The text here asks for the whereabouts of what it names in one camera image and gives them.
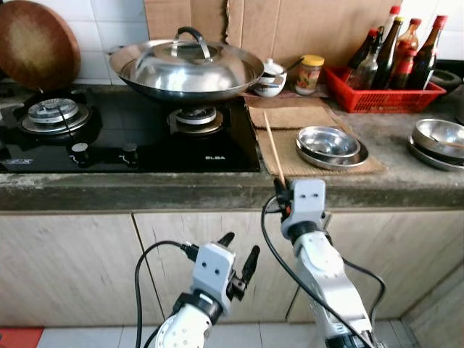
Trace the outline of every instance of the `gas stove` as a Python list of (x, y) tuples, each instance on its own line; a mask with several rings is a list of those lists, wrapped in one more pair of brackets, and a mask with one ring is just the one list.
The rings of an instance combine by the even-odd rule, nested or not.
[(207, 107), (134, 91), (60, 91), (0, 109), (3, 173), (256, 172), (245, 101)]

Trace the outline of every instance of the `yellow jar lid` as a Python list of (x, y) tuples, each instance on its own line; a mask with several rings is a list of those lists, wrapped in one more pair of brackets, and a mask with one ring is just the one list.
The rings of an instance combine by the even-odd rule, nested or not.
[(313, 54), (306, 54), (302, 56), (302, 63), (304, 65), (312, 65), (313, 67), (320, 67), (324, 65), (324, 58), (320, 56), (315, 56)]

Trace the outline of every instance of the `red plastic basket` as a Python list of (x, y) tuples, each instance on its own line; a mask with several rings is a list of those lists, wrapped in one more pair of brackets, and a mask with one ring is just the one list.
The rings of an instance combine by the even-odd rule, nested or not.
[(413, 113), (420, 112), (437, 96), (446, 91), (430, 82), (423, 91), (357, 91), (344, 80), (345, 67), (326, 67), (327, 86), (335, 100), (348, 112), (359, 113)]

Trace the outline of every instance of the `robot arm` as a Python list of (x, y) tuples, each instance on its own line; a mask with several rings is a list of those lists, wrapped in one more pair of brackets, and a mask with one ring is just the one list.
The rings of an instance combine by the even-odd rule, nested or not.
[[(300, 280), (373, 346), (372, 327), (355, 286), (344, 272), (341, 255), (323, 230), (326, 186), (322, 180), (297, 180), (285, 189), (275, 182), (283, 211), (281, 232), (293, 244)], [(368, 347), (326, 308), (310, 297), (310, 307), (329, 348)]]
[(253, 247), (239, 278), (233, 269), (236, 255), (227, 247), (233, 237), (228, 233), (217, 243), (186, 247), (188, 257), (195, 261), (191, 292), (179, 296), (173, 314), (158, 329), (154, 347), (203, 348), (219, 317), (229, 315), (232, 299), (243, 298), (260, 248)]

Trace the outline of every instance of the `white sugar bowl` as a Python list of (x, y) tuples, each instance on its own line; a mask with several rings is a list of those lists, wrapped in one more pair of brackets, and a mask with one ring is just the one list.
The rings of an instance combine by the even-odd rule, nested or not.
[[(261, 78), (252, 86), (253, 91), (258, 96), (272, 97), (282, 92), (287, 79), (287, 73), (282, 73), (283, 67), (276, 64), (271, 58), (267, 58), (264, 63), (264, 73)], [(266, 76), (266, 73), (276, 75), (275, 77)]]

